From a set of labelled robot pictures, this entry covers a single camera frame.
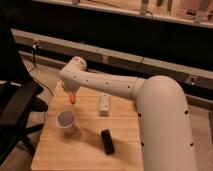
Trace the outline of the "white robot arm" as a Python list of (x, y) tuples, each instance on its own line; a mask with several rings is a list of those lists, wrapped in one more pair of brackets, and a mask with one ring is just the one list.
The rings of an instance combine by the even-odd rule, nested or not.
[(174, 79), (91, 73), (78, 56), (63, 67), (60, 79), (67, 92), (87, 87), (136, 103), (144, 171), (198, 171), (186, 96)]

